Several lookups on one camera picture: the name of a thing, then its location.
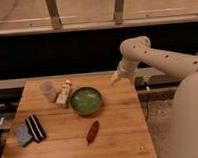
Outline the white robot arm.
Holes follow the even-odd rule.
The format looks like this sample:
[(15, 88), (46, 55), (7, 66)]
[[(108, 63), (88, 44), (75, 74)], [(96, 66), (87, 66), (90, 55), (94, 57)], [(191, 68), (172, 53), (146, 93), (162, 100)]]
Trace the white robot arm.
[(135, 84), (140, 62), (180, 81), (171, 111), (171, 158), (198, 158), (198, 55), (153, 49), (151, 40), (137, 36), (120, 44), (121, 61), (113, 73), (111, 85), (122, 78)]

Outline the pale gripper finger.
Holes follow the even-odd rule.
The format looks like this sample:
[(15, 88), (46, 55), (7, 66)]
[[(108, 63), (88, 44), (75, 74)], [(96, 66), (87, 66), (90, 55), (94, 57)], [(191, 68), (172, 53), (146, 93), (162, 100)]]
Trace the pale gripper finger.
[(114, 86), (120, 80), (121, 80), (121, 78), (120, 78), (118, 72), (114, 72), (111, 76), (111, 85)]

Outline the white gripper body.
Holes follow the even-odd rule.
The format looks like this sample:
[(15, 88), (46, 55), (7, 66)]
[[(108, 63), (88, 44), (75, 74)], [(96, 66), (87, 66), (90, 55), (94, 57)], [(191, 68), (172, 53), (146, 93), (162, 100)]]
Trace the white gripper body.
[(120, 62), (117, 67), (117, 73), (122, 78), (132, 77), (136, 70), (136, 65), (131, 62)]

